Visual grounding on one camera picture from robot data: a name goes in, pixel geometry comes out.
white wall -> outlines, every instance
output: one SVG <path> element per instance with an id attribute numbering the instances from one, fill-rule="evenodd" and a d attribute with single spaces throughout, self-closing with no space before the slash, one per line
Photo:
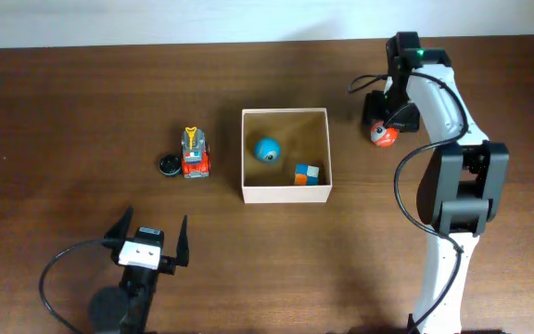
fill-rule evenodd
<path id="1" fill-rule="evenodd" d="M 0 0 L 0 47 L 534 33 L 534 0 Z"/>

red ball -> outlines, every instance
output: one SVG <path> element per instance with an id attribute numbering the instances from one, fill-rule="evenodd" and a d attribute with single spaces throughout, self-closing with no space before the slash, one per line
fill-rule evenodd
<path id="1" fill-rule="evenodd" d="M 386 128 L 383 124 L 384 122 L 380 121 L 372 126 L 372 129 L 370 130 L 370 139 L 372 139 L 372 142 L 378 147 L 386 148 L 393 145 L 395 140 L 397 140 L 399 131 L 393 128 Z"/>

white sticker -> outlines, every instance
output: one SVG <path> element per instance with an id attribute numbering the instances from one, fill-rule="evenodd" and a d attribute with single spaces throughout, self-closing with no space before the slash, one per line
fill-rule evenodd
<path id="1" fill-rule="evenodd" d="M 155 230 L 153 228 L 147 228 L 147 227 L 139 227 L 139 232 L 159 235 L 159 231 L 158 230 Z"/>

rubik's cube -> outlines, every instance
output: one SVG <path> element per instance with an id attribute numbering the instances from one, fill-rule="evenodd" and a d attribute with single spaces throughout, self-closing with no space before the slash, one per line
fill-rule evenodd
<path id="1" fill-rule="evenodd" d="M 319 168 L 299 163 L 296 165 L 294 186 L 316 186 L 319 184 Z"/>

table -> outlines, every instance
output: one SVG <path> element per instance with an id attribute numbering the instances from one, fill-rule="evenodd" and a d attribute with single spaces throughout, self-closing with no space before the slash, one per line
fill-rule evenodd
<path id="1" fill-rule="evenodd" d="M 191 262 L 162 276 L 148 328 L 160 333 L 379 332 L 404 327 L 421 286 L 425 236 L 392 193 L 400 159 L 426 131 L 375 148 L 363 94 L 387 70 L 385 40 L 0 50 L 0 333 L 66 333 L 37 293 L 61 249 L 101 238 L 131 204 L 174 255 L 189 215 Z M 445 47 L 477 124 L 511 161 L 497 218 L 477 246 L 464 328 L 534 333 L 534 36 L 423 39 Z M 333 191 L 326 204 L 245 205 L 244 108 L 326 107 Z M 185 126 L 211 142 L 209 179 L 159 174 Z M 428 155 L 410 162 L 410 210 Z M 89 330 L 92 295 L 121 269 L 93 247 L 62 260 L 51 303 Z"/>

